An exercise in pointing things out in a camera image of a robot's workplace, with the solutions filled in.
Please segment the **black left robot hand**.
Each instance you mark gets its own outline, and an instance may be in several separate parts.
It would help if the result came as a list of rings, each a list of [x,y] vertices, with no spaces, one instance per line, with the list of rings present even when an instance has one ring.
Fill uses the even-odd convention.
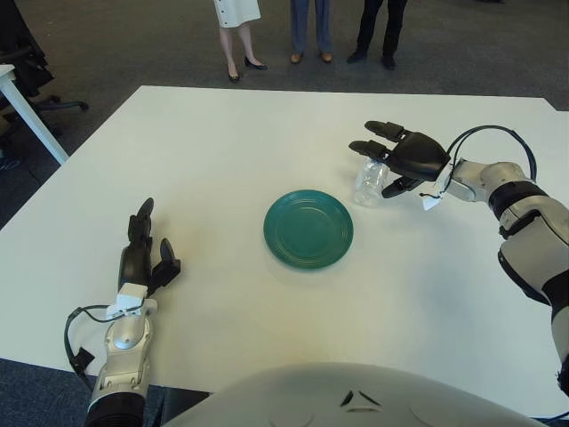
[[[154,199],[149,197],[139,211],[130,216],[128,245],[121,253],[119,264],[118,290],[130,283],[145,286],[148,289],[147,296],[151,296],[158,288],[168,286],[180,274],[181,261],[167,238],[160,242],[160,262],[156,266],[151,265],[153,208]]]

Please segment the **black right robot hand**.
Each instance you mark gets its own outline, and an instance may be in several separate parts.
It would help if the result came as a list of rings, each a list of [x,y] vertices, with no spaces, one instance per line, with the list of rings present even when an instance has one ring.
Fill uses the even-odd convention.
[[[352,141],[349,148],[357,154],[384,164],[398,178],[381,191],[393,198],[411,191],[423,182],[434,182],[450,162],[443,147],[423,133],[412,132],[391,122],[367,121],[365,128],[395,143],[393,149],[377,141]]]

